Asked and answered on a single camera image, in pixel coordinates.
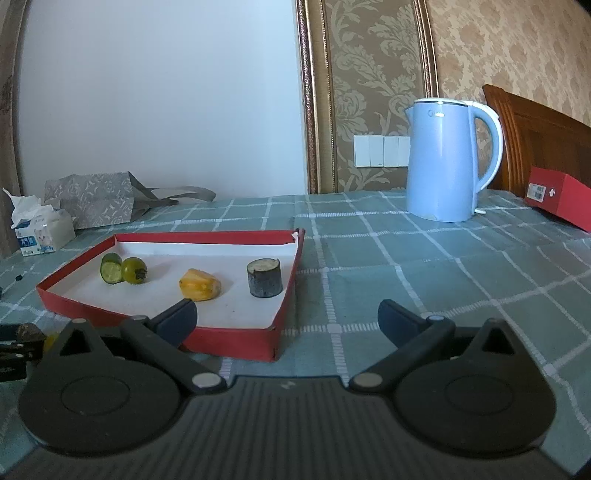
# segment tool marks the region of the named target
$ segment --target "dark cylindrical object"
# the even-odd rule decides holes
[[[283,291],[281,264],[276,258],[260,258],[246,266],[251,295],[268,299]]]

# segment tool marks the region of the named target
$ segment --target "paper bag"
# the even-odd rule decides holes
[[[200,187],[181,187],[174,197],[211,202],[216,194]],[[133,222],[151,207],[176,205],[172,197],[159,199],[130,172],[70,175],[45,183],[45,204],[65,209],[74,228],[92,228]]]

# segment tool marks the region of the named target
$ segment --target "damask wallpaper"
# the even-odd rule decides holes
[[[428,0],[440,94],[491,83],[591,126],[591,15],[575,0]],[[480,170],[489,159],[479,129]]]
[[[353,135],[408,135],[404,109],[423,95],[409,0],[327,0],[339,191],[406,184],[406,168],[355,168]]]
[[[491,83],[591,125],[591,16],[575,0],[427,0],[440,94],[485,102]],[[405,168],[355,168],[353,135],[407,135],[424,96],[410,0],[327,0],[338,188],[404,186]],[[490,159],[479,128],[480,168]]]

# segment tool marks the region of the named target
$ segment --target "metal rivet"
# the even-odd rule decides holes
[[[363,372],[362,374],[355,375],[353,381],[355,384],[363,388],[375,388],[379,387],[384,379],[381,375],[372,372]]]
[[[219,385],[222,382],[222,377],[211,372],[204,372],[193,377],[193,385],[199,388],[210,388]]]

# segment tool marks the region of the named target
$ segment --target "barcode label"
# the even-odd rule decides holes
[[[542,185],[536,185],[535,183],[530,183],[530,186],[527,189],[527,197],[540,203],[544,201],[545,193],[546,187]]]

